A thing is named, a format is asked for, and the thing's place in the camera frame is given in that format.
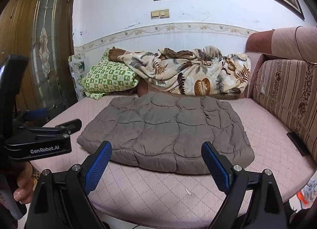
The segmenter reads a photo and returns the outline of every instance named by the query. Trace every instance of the striped sofa cushion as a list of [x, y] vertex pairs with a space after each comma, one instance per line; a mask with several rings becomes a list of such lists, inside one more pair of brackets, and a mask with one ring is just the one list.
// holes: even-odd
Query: striped sofa cushion
[[306, 144], [317, 162], [317, 65], [275, 59], [259, 70], [253, 99]]

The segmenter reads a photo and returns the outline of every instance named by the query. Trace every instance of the sofa armrest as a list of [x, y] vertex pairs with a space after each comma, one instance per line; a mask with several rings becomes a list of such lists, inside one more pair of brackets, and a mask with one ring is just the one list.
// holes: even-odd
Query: sofa armrest
[[292, 27], [253, 33], [246, 51], [317, 64], [317, 28]]
[[261, 53], [253, 53], [247, 52], [245, 53], [251, 60], [251, 72], [250, 72], [250, 79], [248, 85], [245, 89], [244, 96], [245, 98], [252, 98], [252, 92], [254, 87], [254, 82], [258, 75], [258, 72], [262, 66], [262, 64], [266, 61], [264, 54]]

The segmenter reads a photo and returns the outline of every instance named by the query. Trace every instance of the floral wallpaper border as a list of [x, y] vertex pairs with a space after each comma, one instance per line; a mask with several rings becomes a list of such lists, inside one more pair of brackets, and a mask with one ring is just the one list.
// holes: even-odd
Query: floral wallpaper border
[[220, 33], [235, 35], [248, 38], [251, 34], [257, 32], [252, 29], [241, 28], [225, 24], [217, 23], [201, 23], [201, 22], [186, 22], [186, 23], [168, 23], [145, 26], [135, 29], [121, 31], [103, 38], [96, 39], [83, 46], [74, 47], [75, 54], [84, 53], [88, 50], [95, 49], [100, 46], [112, 44], [121, 40], [143, 37], [151, 34], [166, 34], [166, 33], [182, 33], [182, 32], [198, 32], [198, 33]]

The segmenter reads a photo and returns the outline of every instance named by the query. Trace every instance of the green checkered pillow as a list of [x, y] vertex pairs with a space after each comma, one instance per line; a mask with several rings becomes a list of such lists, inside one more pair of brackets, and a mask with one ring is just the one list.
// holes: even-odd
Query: green checkered pillow
[[99, 100], [114, 91], [134, 88], [140, 77], [122, 62], [109, 62], [109, 49], [106, 49], [100, 62], [93, 66], [82, 80], [88, 97]]

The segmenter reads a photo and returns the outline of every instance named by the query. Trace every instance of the brown cloth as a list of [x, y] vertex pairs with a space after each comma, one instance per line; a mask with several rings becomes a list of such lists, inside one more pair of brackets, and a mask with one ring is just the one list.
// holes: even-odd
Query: brown cloth
[[118, 60], [118, 56], [125, 54], [125, 52], [127, 51], [120, 48], [113, 47], [112, 49], [109, 50], [108, 59], [109, 61], [112, 61], [112, 62], [120, 62]]

